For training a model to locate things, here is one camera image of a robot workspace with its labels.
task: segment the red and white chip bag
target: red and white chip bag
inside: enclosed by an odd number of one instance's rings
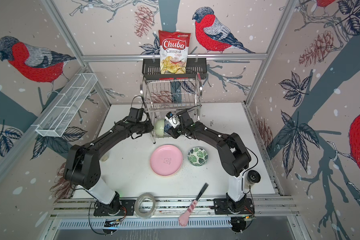
[[[185,73],[190,33],[158,31],[160,39],[160,73]]]

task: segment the white table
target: white table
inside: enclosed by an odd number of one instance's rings
[[[108,131],[114,122],[128,115],[130,105],[112,105],[101,129],[100,135]],[[241,103],[203,103],[200,121],[211,129],[231,134],[237,133],[244,145],[250,148],[259,158],[254,168],[261,175],[261,181],[252,188],[252,194],[274,194],[264,162],[256,145],[249,122]],[[153,173],[149,165],[152,152],[159,146],[172,144],[183,154],[181,169],[171,177],[160,177]],[[196,167],[187,160],[188,151],[200,146],[208,152],[208,161],[204,166]],[[256,163],[252,156],[250,167]],[[100,162],[101,176],[110,188],[120,197],[138,197],[150,192],[156,197],[195,196],[204,183],[209,187],[203,194],[206,196],[225,195],[228,190],[228,174],[221,166],[218,151],[203,141],[187,139],[184,136],[157,138],[153,144],[149,134],[138,139],[125,139],[109,151],[109,159]],[[91,198],[85,191],[75,191],[73,198]]]

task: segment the black blade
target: black blade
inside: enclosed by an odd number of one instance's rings
[[[208,187],[208,184],[205,183],[204,186],[203,186],[203,188],[202,188],[202,190],[199,192],[199,195],[197,195],[196,201],[199,200],[199,198],[202,196],[202,194],[204,193],[204,191],[206,190],[207,187]]]

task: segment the black basket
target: black basket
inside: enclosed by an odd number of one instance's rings
[[[147,80],[159,80],[160,78],[196,78],[196,74],[200,74],[201,79],[206,78],[206,58],[188,58],[187,66],[185,67],[187,73],[184,74],[160,74],[160,60],[155,59],[155,62],[146,58],[143,60],[143,75]]]

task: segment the knife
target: knife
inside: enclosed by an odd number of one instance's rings
[[[179,217],[179,224],[180,226],[185,227],[188,224],[189,216],[191,215],[192,211],[195,209],[197,201],[202,196],[202,194],[205,192],[206,188],[208,187],[208,184],[205,183],[199,194],[197,195],[196,199],[193,200],[191,205],[188,207],[188,209]]]

